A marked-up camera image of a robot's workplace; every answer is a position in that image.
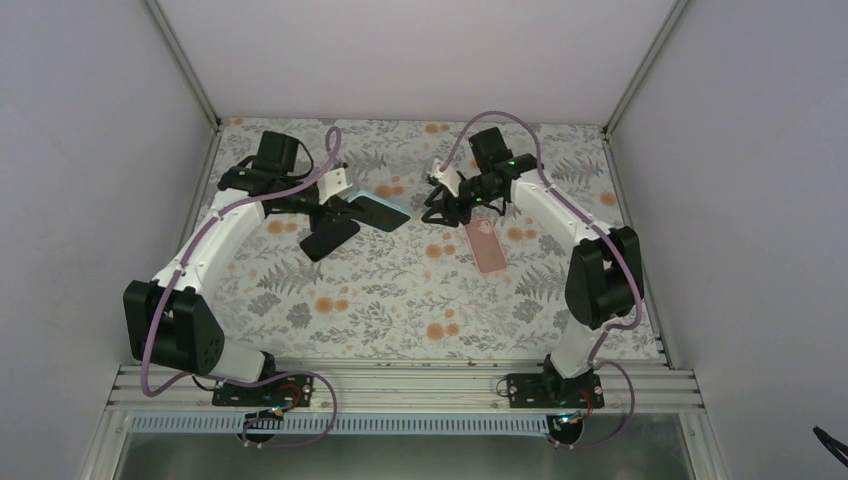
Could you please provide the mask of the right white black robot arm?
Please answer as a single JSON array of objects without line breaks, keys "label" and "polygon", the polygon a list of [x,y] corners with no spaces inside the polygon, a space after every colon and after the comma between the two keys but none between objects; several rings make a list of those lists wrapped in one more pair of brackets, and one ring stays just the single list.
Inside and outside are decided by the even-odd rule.
[{"label": "right white black robot arm", "polygon": [[539,373],[508,380],[515,408],[576,405],[599,387],[597,355],[608,335],[641,324],[644,279],[638,234],[590,215],[546,175],[539,152],[513,154],[498,128],[478,132],[469,144],[478,174],[464,176],[450,158],[434,160],[427,172],[434,189],[422,220],[467,225],[475,208],[499,201],[530,214],[570,248],[564,299],[572,319]]}]

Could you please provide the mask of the pink phone case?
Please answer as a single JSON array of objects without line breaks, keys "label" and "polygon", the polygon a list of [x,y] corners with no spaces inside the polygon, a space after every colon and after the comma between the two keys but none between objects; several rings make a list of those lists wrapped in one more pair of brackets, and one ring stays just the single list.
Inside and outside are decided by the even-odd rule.
[{"label": "pink phone case", "polygon": [[488,218],[475,219],[464,226],[475,266],[481,275],[508,268],[508,261],[494,223]]}]

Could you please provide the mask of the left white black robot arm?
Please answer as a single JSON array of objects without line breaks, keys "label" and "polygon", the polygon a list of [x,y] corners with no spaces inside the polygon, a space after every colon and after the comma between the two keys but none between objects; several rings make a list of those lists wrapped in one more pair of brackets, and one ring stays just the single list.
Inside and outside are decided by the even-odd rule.
[{"label": "left white black robot arm", "polygon": [[286,134],[266,131],[256,154],[229,168],[220,178],[213,203],[187,242],[151,280],[134,280],[123,294],[133,357],[141,363],[140,386],[155,397],[171,386],[149,383],[153,365],[174,369],[179,378],[202,376],[238,386],[255,405],[270,402],[278,391],[271,354],[227,338],[205,295],[214,291],[243,242],[272,213],[321,217],[342,206],[351,189],[339,162],[342,131],[325,135],[328,158],[305,174],[292,170],[306,148]]}]

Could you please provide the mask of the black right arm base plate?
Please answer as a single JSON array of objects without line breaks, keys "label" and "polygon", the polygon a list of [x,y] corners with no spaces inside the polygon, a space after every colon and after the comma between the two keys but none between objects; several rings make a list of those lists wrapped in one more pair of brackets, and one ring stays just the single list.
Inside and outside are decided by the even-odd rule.
[{"label": "black right arm base plate", "polygon": [[575,410],[605,406],[600,377],[594,371],[570,379],[542,373],[512,373],[502,378],[496,389],[513,409]]}]

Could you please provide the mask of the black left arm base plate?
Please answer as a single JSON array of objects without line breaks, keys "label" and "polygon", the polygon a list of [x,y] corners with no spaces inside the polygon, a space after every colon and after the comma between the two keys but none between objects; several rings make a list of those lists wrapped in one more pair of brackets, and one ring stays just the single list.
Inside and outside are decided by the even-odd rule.
[{"label": "black left arm base plate", "polygon": [[216,407],[291,408],[309,407],[314,377],[294,374],[261,387],[223,383],[216,388],[211,403]]}]

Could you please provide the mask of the black phone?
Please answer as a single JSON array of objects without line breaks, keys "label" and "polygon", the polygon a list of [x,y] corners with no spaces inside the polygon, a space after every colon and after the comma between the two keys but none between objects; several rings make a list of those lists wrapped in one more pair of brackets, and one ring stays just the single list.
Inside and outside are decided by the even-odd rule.
[{"label": "black phone", "polygon": [[335,220],[317,228],[304,238],[299,246],[312,262],[319,262],[354,237],[359,231],[360,225],[355,220]]},{"label": "black phone", "polygon": [[396,204],[366,191],[353,194],[347,202],[354,220],[383,232],[393,232],[411,220]]}]

